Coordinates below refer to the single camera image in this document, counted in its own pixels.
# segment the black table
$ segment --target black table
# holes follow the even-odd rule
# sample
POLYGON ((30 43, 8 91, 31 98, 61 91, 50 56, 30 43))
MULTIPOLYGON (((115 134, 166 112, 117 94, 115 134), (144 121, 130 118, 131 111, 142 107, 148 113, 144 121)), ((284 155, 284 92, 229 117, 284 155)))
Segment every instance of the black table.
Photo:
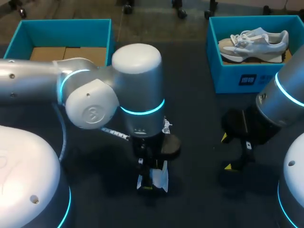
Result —
MULTIPOLYGON (((137 194, 136 159, 128 142, 78 129, 67 120, 66 166, 75 227, 276 228, 277 176, 304 122, 256 149, 257 164, 244 171, 244 185, 236 191, 222 188, 219 166, 237 158, 241 147, 237 140, 220 143, 220 118, 230 107, 246 107, 255 95, 215 95, 203 42, 152 45, 163 58, 166 116, 171 132, 182 141, 181 156, 169 164, 168 196, 137 194)), ((61 128, 51 105, 2 107, 0 124, 36 133, 55 151, 61 149, 61 128)), ((124 131, 120 112, 109 125, 124 131)))

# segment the screw hole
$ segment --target screw hole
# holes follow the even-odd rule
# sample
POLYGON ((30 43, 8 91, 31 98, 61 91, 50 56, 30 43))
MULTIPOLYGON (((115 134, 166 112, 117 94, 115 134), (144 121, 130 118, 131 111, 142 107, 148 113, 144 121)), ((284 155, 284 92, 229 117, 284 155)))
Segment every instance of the screw hole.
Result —
POLYGON ((38 204, 38 203, 39 203, 39 199, 38 199, 38 197, 35 196, 35 195, 32 195, 32 196, 29 198, 29 200, 30 200, 32 203, 34 203, 34 204, 38 204))
POLYGON ((290 161, 289 163, 288 163, 288 166, 293 166, 295 164, 295 161, 290 161))

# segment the white sneaker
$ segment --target white sneaker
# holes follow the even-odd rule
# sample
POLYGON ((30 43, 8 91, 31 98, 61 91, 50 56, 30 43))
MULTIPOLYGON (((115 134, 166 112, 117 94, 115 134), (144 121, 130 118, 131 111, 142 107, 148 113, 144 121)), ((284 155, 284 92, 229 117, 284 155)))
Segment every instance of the white sneaker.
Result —
POLYGON ((265 62, 281 63, 288 47, 288 32, 269 33, 262 28, 231 35, 218 43, 221 55, 233 62, 256 57, 265 62))

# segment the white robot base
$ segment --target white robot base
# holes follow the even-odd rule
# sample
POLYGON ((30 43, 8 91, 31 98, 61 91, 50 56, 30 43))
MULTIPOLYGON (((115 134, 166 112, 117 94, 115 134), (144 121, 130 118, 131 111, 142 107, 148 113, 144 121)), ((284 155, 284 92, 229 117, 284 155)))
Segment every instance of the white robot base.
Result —
POLYGON ((280 228, 304 227, 304 133, 290 146, 277 188, 280 228))
POLYGON ((0 126, 2 228, 66 228, 72 198, 58 157, 39 136, 0 126))

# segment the cardboard box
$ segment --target cardboard box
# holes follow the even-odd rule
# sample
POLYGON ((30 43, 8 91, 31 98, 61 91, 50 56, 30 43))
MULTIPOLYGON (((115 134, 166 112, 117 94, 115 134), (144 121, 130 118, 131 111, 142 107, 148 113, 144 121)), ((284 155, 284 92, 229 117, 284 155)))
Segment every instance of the cardboard box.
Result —
POLYGON ((114 35, 110 19, 23 20, 4 58, 53 61, 83 57, 111 64, 114 35))
POLYGON ((35 47, 30 56, 30 60, 46 62, 62 60, 65 51, 65 47, 35 47))
POLYGON ((262 27, 271 33, 287 30, 289 51, 287 62, 304 44, 304 24, 298 16, 245 16, 212 17, 209 19, 206 51, 216 93, 258 93, 282 68, 284 63, 225 64, 219 52, 218 42, 231 34, 262 27))
POLYGON ((105 47, 34 47, 30 60, 53 61, 69 58, 86 58, 96 66, 103 67, 106 60, 105 47))

